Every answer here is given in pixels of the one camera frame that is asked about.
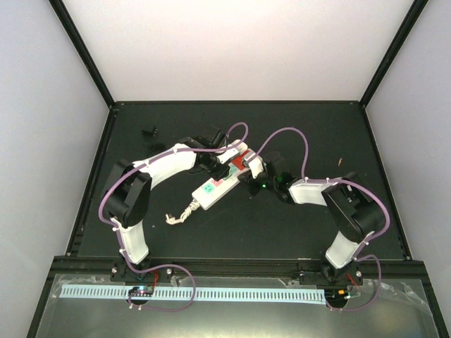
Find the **red cube socket adapter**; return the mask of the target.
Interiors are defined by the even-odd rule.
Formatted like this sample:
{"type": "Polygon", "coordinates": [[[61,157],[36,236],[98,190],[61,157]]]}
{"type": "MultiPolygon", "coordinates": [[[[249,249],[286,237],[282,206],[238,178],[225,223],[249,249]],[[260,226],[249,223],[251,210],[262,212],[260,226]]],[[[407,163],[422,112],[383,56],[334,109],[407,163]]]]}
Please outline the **red cube socket adapter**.
{"type": "Polygon", "coordinates": [[[245,172],[249,170],[249,166],[246,164],[249,152],[246,151],[240,154],[238,157],[234,158],[230,163],[235,166],[240,172],[245,172]]]}

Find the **green plug adapter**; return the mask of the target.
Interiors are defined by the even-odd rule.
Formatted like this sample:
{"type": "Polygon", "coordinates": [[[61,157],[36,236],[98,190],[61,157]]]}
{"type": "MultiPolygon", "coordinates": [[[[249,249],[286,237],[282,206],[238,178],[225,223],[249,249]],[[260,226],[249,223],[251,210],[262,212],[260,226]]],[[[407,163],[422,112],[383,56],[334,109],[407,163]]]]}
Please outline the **green plug adapter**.
{"type": "Polygon", "coordinates": [[[236,167],[230,167],[225,179],[227,180],[229,177],[233,176],[236,171],[237,171],[236,167]]]}

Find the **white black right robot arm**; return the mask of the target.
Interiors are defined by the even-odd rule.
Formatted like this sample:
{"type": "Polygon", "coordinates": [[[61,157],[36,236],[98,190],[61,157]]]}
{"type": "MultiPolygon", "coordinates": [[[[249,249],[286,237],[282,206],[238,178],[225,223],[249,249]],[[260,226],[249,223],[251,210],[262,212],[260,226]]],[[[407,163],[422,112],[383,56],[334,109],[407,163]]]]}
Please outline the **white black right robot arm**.
{"type": "Polygon", "coordinates": [[[245,170],[238,180],[248,186],[252,195],[267,189],[287,204],[311,204],[328,209],[338,228],[321,259],[320,274],[328,284],[338,283],[362,249],[390,226],[387,208],[375,194],[358,183],[355,173],[333,179],[296,176],[276,151],[263,158],[246,151],[241,159],[234,160],[234,165],[245,170]]]}

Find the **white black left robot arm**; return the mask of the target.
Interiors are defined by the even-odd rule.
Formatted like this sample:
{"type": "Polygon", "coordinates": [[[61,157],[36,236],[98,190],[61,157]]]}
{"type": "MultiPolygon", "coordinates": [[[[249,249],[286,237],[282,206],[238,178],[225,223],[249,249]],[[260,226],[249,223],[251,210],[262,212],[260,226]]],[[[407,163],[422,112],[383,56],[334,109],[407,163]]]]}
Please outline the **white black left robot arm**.
{"type": "Polygon", "coordinates": [[[244,139],[231,142],[229,134],[217,132],[212,140],[186,137],[149,158],[130,162],[120,160],[111,171],[102,192],[98,218],[116,233],[119,254],[126,272],[136,281],[150,276],[151,263],[146,260],[149,247],[144,236],[143,220],[149,209],[153,188],[181,172],[199,168],[214,179],[225,177],[228,163],[240,155],[244,139]]]}

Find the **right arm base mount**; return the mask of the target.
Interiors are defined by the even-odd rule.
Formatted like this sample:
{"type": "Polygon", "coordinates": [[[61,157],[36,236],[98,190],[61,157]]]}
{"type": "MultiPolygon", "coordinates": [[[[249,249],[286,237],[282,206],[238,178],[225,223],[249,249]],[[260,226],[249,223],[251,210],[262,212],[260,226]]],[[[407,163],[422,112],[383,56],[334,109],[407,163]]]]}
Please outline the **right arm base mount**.
{"type": "Polygon", "coordinates": [[[334,268],[328,261],[300,261],[292,277],[301,284],[316,286],[345,287],[356,283],[362,285],[362,277],[358,276],[359,266],[351,262],[344,268],[334,268]]]}

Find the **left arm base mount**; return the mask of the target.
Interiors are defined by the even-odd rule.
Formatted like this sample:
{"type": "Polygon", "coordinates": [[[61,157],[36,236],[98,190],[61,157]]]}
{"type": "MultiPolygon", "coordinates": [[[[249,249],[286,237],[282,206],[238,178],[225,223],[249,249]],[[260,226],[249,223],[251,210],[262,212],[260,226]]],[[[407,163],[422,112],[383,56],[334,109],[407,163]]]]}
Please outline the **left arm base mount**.
{"type": "Polygon", "coordinates": [[[132,270],[125,260],[116,260],[111,269],[110,281],[124,282],[126,284],[166,282],[170,280],[175,270],[175,268],[172,267],[163,267],[155,271],[147,272],[147,270],[152,267],[149,259],[145,259],[138,265],[132,263],[131,266],[136,270],[140,270],[140,273],[136,273],[132,270]]]}

